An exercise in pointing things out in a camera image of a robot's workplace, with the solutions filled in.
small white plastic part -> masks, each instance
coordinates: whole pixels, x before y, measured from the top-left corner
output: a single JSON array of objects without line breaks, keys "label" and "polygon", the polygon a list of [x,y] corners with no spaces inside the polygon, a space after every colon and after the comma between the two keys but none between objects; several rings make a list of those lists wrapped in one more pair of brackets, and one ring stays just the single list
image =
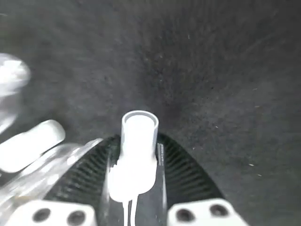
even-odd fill
[{"label": "small white plastic part", "polygon": [[139,161],[155,155],[158,136],[158,118],[146,111],[131,111],[122,117],[121,158]]},{"label": "small white plastic part", "polygon": [[[70,222],[72,215],[76,216],[73,217],[73,222]],[[95,211],[90,205],[44,200],[34,200],[20,206],[5,224],[5,226],[22,225],[97,226]]]},{"label": "small white plastic part", "polygon": [[224,199],[179,203],[170,208],[167,226],[248,226]]},{"label": "small white plastic part", "polygon": [[129,201],[133,200],[130,223],[135,226],[138,196],[151,190],[156,181],[158,126],[158,118],[150,112],[131,111],[122,117],[121,152],[109,172],[108,189],[114,201],[122,202],[125,226]]},{"label": "small white plastic part", "polygon": [[57,121],[42,122],[0,144],[0,169],[18,172],[64,139],[65,131]]}]

white plastic cap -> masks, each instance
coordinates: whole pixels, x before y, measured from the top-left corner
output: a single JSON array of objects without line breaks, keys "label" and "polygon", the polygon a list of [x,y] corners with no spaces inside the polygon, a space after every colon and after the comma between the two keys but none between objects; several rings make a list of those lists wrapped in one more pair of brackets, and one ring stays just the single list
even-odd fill
[{"label": "white plastic cap", "polygon": [[121,158],[142,160],[155,156],[158,118],[147,111],[131,111],[122,117]]}]

dark gray carpet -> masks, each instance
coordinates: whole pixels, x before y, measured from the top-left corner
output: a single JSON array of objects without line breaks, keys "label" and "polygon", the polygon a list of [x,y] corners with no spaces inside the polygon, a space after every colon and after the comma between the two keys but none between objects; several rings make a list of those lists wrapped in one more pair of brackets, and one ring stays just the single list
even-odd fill
[{"label": "dark gray carpet", "polygon": [[32,70],[1,140],[51,118],[85,143],[150,110],[248,222],[300,225],[300,12],[299,0],[0,0],[0,52]]}]

white wire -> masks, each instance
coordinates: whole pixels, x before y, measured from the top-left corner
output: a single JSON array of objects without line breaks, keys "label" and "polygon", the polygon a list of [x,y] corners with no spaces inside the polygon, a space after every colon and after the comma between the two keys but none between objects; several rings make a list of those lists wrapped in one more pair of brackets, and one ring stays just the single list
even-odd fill
[{"label": "white wire", "polygon": [[133,200],[132,200],[132,207],[131,207],[131,216],[130,216],[130,224],[131,226],[135,226],[135,218],[136,218],[136,209],[137,209],[137,203],[138,203],[138,196],[137,195]]},{"label": "white wire", "polygon": [[123,225],[124,226],[128,225],[128,203],[129,203],[129,201],[122,203],[122,207],[123,207],[123,222],[124,222]]}]

black gripper pad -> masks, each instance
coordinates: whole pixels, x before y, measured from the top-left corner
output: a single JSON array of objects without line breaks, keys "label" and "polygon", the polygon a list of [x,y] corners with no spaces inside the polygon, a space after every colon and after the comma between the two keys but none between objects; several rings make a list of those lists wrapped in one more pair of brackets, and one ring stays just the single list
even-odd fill
[{"label": "black gripper pad", "polygon": [[[168,209],[181,202],[222,198],[222,194],[196,161],[174,140],[158,135],[164,146]],[[116,163],[120,136],[105,139],[77,161],[53,186],[45,199],[89,204],[101,212],[100,197],[108,166]]]}]

